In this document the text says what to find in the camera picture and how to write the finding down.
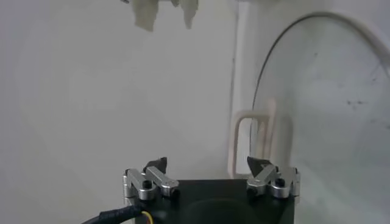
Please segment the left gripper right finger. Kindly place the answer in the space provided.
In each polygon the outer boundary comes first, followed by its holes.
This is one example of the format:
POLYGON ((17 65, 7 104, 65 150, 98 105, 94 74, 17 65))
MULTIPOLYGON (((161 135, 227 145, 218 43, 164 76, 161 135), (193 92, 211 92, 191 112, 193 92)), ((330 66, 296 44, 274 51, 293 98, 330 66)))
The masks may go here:
POLYGON ((270 194, 277 199, 300 196, 300 172, 295 167, 279 168, 269 160, 247 157, 252 176, 247 180, 247 194, 254 198, 270 194))

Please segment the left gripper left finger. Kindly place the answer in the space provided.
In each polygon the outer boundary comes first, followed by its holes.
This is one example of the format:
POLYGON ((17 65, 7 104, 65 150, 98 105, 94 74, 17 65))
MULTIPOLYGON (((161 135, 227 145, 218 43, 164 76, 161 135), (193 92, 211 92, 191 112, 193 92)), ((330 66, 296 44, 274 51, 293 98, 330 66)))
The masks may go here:
POLYGON ((179 182, 166 175, 167 157, 149 161, 142 170, 126 169, 122 175, 124 201, 152 201, 157 195, 176 198, 179 182))

